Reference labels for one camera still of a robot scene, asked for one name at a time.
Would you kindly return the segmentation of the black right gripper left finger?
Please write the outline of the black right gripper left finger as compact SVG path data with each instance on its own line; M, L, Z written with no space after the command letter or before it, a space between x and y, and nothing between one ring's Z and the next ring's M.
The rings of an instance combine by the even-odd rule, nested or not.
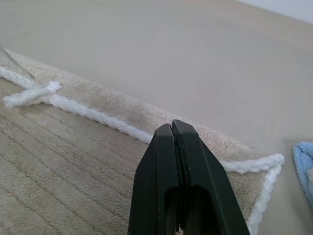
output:
M135 171L128 235L175 235L178 197L174 136L164 124Z

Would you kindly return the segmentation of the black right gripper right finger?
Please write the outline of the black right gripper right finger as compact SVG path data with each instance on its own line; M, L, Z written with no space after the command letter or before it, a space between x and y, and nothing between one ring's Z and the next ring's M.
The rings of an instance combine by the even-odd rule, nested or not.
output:
M182 178L183 235L250 235L225 169L195 128L172 121Z

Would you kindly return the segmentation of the beige towel with white trim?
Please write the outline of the beige towel with white trim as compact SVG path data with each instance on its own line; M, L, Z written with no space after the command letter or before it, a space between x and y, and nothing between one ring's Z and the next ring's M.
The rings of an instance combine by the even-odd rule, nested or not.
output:
M0 235L127 235L135 169L174 119L0 48Z

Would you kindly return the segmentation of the light blue cloth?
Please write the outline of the light blue cloth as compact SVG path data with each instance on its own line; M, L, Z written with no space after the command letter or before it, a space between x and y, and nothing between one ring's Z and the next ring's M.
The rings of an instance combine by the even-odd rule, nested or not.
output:
M293 159L303 192L313 210L313 142L300 142L293 147Z

